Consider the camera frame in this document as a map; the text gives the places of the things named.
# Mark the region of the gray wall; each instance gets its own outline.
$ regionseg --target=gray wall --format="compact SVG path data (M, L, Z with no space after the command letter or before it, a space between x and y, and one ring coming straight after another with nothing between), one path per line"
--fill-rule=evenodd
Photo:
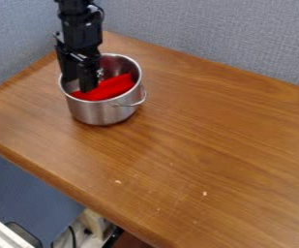
M299 0L101 0L107 30L299 84Z
M53 48L53 0L0 0L0 82Z

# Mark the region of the red cloth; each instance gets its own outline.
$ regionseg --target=red cloth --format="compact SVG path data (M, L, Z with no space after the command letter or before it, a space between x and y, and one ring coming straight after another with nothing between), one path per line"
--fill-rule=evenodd
M100 101L121 95L133 87L133 85L135 83L131 79L131 74L128 73L101 81L97 88L87 93L75 91L69 95L80 100Z

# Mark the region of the stainless steel pot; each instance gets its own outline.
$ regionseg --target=stainless steel pot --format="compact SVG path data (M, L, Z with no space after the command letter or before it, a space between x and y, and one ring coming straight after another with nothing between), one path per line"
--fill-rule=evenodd
M143 73L135 60L119 54L105 53L101 58L101 69L101 79L131 73L136 82L135 86L115 98L101 101L79 100L69 95L79 90L77 80L63 82L60 77L59 83L72 117L87 124L105 126L129 118L145 101L148 93L141 85Z

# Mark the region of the tabletop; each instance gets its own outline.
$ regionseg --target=tabletop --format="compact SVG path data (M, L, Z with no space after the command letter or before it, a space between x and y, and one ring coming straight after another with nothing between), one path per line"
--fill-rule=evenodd
M81 124L51 53L0 85L0 155L153 247L299 248L299 86L104 37L148 101Z

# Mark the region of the blue floor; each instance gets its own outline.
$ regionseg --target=blue floor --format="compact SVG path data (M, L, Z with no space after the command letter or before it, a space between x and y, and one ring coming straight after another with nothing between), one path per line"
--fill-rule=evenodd
M48 248L83 206L0 158L0 222L16 222Z

